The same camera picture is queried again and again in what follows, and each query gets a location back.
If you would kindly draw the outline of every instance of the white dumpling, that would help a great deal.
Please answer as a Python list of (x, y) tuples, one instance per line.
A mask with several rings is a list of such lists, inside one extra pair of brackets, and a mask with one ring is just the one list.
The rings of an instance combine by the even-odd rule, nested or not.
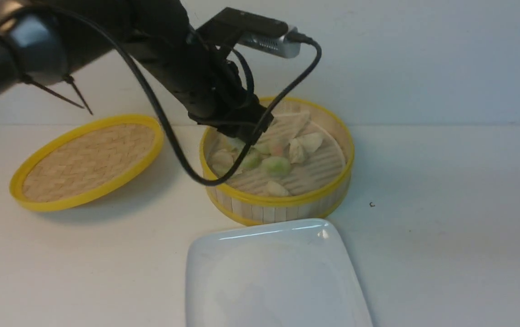
[(296, 138), (308, 154), (314, 153), (322, 144), (324, 136), (322, 133), (314, 132)]
[(266, 184), (266, 192), (271, 197), (289, 197), (291, 196), (290, 192), (282, 185), (278, 184), (271, 180)]
[(211, 157), (212, 165), (227, 166), (228, 168), (234, 164), (234, 157), (225, 149), (221, 149), (214, 153)]
[(300, 144), (298, 139), (293, 139), (290, 142), (289, 160), (291, 164), (301, 164), (307, 159), (306, 151)]

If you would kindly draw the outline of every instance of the black cable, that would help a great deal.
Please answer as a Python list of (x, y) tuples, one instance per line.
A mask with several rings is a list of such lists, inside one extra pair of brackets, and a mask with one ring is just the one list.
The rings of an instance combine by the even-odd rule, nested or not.
[[(149, 102), (153, 106), (153, 110), (155, 111), (155, 113), (157, 114), (157, 116), (160, 120), (161, 126), (164, 129), (165, 134), (167, 135), (167, 138), (169, 139), (169, 143), (171, 144), (171, 147), (173, 148), (173, 151), (175, 152), (175, 155), (177, 156), (179, 163), (181, 164), (181, 166), (183, 167), (185, 172), (193, 180), (195, 180), (196, 182), (198, 182), (199, 184), (202, 184), (204, 186), (218, 186), (219, 184), (223, 184), (229, 178), (231, 178), (231, 176), (233, 176), (233, 174), (237, 171), (238, 167), (240, 166), (241, 162), (244, 160), (245, 156), (248, 154), (248, 151), (252, 147), (252, 142), (248, 142), (248, 143), (246, 143), (246, 145), (244, 145), (244, 148), (242, 149), (238, 158), (235, 160), (234, 165), (225, 173), (224, 176), (222, 176), (221, 178), (218, 178), (216, 180), (208, 180), (208, 179), (201, 177), (198, 173), (195, 172), (195, 170), (193, 170), (193, 168), (189, 164), (189, 161), (187, 161), (187, 158), (185, 157), (185, 154), (183, 153), (183, 151), (181, 149), (181, 145), (179, 145), (177, 136), (173, 132), (171, 123), (169, 122), (167, 116), (165, 115), (163, 108), (161, 107), (159, 100), (157, 99), (153, 89), (150, 87), (148, 81), (146, 81), (145, 76), (141, 73), (141, 70), (139, 70), (139, 68), (133, 61), (133, 58), (131, 58), (131, 56), (122, 48), (122, 46), (119, 44), (119, 42), (112, 35), (110, 35), (110, 33), (108, 31), (103, 29), (102, 26), (98, 25), (97, 23), (88, 19), (87, 17), (80, 15), (79, 13), (71, 12), (70, 10), (57, 8), (54, 6), (45, 5), (45, 6), (27, 6), (27, 7), (19, 8), (19, 9), (15, 10), (14, 12), (12, 12), (7, 17), (5, 17), (4, 19), (2, 19), (0, 21), (0, 27), (2, 25), (4, 25), (5, 23), (7, 23), (9, 20), (17, 18), (18, 16), (23, 15), (27, 12), (35, 11), (36, 9), (45, 9), (52, 13), (67, 16), (71, 19), (75, 19), (75, 20), (87, 25), (88, 27), (94, 29), (94, 31), (98, 32), (100, 35), (102, 35), (102, 37), (104, 37), (107, 41), (109, 41), (109, 43), (111, 43), (113, 48), (119, 53), (121, 58), (123, 58), (123, 60), (129, 67), (129, 69), (131, 69), (131, 72), (133, 72), (133, 75), (135, 75), (135, 78), (138, 80), (139, 84), (143, 88), (145, 95), (149, 99)], [(285, 89), (283, 89), (283, 91), (281, 91), (281, 93), (279, 95), (277, 95), (276, 98), (270, 103), (268, 108), (266, 108), (266, 112), (262, 115), (262, 117), (260, 118), (260, 121), (256, 125), (254, 132), (252, 132), (252, 135), (256, 135), (258, 132), (260, 132), (262, 123), (264, 122), (264, 120), (266, 120), (268, 118), (269, 114), (272, 112), (272, 110), (274, 110), (274, 108), (277, 106), (277, 104), (294, 87), (299, 85), (299, 83), (301, 83), (301, 81), (303, 81), (312, 72), (312, 70), (314, 70), (314, 68), (320, 61), (320, 58), (322, 56), (322, 50), (320, 48), (320, 45), (317, 42), (315, 42), (314, 40), (312, 40), (304, 35), (296, 35), (296, 37), (298, 37), (298, 42), (306, 43), (306, 44), (310, 44), (310, 45), (314, 46), (314, 48), (316, 49), (316, 57), (313, 60), (312, 64), (310, 64), (308, 66), (308, 68), (306, 68), (304, 70), (304, 72), (302, 72), (290, 85), (285, 87)]]

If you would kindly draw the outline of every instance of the dumpling wrapper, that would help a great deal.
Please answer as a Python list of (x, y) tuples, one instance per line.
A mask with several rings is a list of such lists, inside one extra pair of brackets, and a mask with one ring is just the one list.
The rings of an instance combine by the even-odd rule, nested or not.
[(282, 185), (278, 184), (271, 180), (266, 184), (266, 192), (271, 197), (289, 197), (291, 196), (290, 192)]
[(320, 146), (323, 144), (323, 140), (325, 139), (325, 137), (322, 133), (314, 132), (303, 136), (299, 136), (296, 139), (298, 140), (298, 142), (300, 142), (306, 153), (312, 154), (315, 153), (315, 151), (318, 148), (320, 148)]
[(304, 147), (298, 139), (293, 139), (290, 142), (289, 160), (291, 164), (301, 164), (308, 159)]

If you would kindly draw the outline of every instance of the black robotic arm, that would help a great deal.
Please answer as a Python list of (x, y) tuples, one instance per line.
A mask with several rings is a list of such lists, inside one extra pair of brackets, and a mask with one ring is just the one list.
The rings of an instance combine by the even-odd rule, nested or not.
[[(196, 31), (179, 0), (0, 0), (0, 93), (19, 82), (46, 91), (46, 85), (72, 82), (71, 73), (114, 48), (145, 89), (188, 174), (201, 184), (220, 184), (272, 121), (273, 106), (259, 104), (245, 61), (247, 89), (237, 66), (226, 59), (237, 43), (285, 58), (296, 56), (300, 43), (316, 46), (315, 62), (277, 101), (320, 58), (318, 44), (294, 27), (231, 8)], [(185, 106), (190, 118), (247, 143), (226, 176), (204, 180), (187, 167), (158, 100), (129, 54)]]

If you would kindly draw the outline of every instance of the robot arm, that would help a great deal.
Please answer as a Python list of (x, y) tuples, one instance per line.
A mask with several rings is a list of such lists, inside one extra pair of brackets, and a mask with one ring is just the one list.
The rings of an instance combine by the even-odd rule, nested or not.
[[(195, 31), (179, 0), (0, 0), (0, 21), (15, 10), (50, 5), (98, 23), (161, 82), (199, 124), (255, 141), (253, 126), (266, 108), (242, 86), (226, 59), (236, 44), (292, 58), (300, 43), (282, 21), (226, 8)], [(35, 12), (0, 28), (0, 93), (27, 75), (52, 85), (106, 54), (112, 46), (69, 17)], [(266, 131), (272, 116), (260, 130)]]

